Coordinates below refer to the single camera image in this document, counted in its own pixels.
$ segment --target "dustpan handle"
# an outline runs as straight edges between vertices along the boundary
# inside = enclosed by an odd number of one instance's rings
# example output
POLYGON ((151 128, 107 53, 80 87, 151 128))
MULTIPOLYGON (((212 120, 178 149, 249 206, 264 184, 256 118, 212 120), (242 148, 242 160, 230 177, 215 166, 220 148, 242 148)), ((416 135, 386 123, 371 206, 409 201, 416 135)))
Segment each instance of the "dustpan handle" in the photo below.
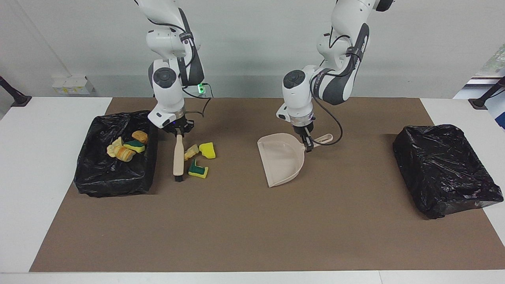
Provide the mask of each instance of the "dustpan handle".
POLYGON ((331 134, 326 134, 326 135, 323 135, 317 139, 314 139, 314 141, 319 142, 321 144, 330 143, 330 142, 332 142, 332 140, 333 140, 333 135, 331 135, 331 134))

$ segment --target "wooden brush handle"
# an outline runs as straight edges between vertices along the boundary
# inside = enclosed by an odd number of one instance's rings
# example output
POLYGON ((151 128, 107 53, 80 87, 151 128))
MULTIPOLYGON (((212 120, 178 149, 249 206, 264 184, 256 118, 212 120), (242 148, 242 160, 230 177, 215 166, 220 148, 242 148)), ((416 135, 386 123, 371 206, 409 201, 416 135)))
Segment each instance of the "wooden brush handle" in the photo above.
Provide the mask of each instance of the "wooden brush handle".
POLYGON ((184 145, 182 144, 182 135, 177 135, 177 143, 174 149, 174 175, 182 176, 184 174, 184 145))

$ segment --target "gray wall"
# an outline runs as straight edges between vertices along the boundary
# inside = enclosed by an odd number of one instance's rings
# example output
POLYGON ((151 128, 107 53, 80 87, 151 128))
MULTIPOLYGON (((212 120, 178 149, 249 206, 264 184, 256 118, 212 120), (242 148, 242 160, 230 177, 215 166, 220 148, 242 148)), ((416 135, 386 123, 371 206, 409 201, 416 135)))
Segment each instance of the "gray wall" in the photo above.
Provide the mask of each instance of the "gray wall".
POLYGON ((0 89, 0 119, 4 117, 13 101, 12 97, 6 91, 0 89))
MULTIPOLYGON (((334 0, 179 0, 202 38, 206 81, 219 97, 279 97, 285 73, 319 64, 334 0)), ((503 44, 502 0, 398 0, 369 18, 353 96, 452 98, 503 44)), ((150 96, 145 43, 154 26, 133 0, 3 0, 0 74, 20 91, 55 96, 52 76, 87 75, 100 96, 150 96)))

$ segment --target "dustpan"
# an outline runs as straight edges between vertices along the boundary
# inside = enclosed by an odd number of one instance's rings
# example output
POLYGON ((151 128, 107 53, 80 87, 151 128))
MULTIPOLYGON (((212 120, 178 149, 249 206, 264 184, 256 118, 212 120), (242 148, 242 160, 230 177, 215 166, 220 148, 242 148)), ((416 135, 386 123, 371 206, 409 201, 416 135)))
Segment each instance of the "dustpan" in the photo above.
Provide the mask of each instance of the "dustpan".
MULTIPOLYGON (((328 143, 333 135, 326 134, 315 141, 328 143)), ((274 187, 294 179, 301 171, 305 161, 305 145, 287 133, 277 133, 258 140, 261 161, 268 187, 274 187)))

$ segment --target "black trash bag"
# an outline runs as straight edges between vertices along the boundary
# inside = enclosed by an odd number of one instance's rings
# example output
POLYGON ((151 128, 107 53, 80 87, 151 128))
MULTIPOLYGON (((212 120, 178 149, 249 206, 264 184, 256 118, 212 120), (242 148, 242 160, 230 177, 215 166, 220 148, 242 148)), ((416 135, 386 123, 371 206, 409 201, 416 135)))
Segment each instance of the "black trash bag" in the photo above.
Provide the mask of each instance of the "black trash bag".
POLYGON ((454 125, 407 126, 393 150, 417 208, 430 219, 503 201, 500 187, 454 125))
POLYGON ((149 111, 117 113, 93 119, 82 145, 74 182, 79 193, 92 197, 141 194, 153 183, 158 151, 158 129, 148 120, 149 111), (107 146, 118 137, 124 142, 142 130, 148 135, 145 151, 122 162, 107 154, 107 146))

